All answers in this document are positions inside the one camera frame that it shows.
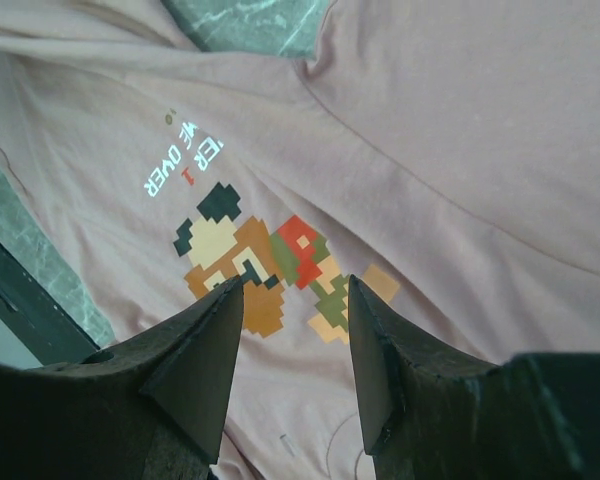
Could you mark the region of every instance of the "pink t-shirt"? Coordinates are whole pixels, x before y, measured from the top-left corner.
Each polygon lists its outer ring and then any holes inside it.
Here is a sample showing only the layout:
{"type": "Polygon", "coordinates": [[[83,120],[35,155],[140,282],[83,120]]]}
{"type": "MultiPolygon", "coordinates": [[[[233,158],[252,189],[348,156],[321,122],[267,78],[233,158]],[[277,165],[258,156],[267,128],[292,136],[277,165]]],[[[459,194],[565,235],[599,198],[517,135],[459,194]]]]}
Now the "pink t-shirt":
{"type": "Polygon", "coordinates": [[[335,0],[316,60],[0,2],[0,167],[118,340],[241,275],[221,478],[373,478],[347,276],[468,353],[600,351],[600,2],[335,0]]]}

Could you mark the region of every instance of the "floor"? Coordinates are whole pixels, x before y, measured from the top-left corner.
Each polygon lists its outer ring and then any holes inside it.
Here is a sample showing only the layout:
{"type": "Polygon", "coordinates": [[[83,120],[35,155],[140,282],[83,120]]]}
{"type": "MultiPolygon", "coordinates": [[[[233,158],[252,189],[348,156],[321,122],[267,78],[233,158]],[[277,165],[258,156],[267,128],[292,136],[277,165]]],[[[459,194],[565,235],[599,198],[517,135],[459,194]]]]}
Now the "floor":
{"type": "MultiPolygon", "coordinates": [[[[178,25],[204,51],[311,56],[327,0],[164,0],[178,25]]],[[[0,172],[0,242],[99,345],[111,326],[0,172]]]]}

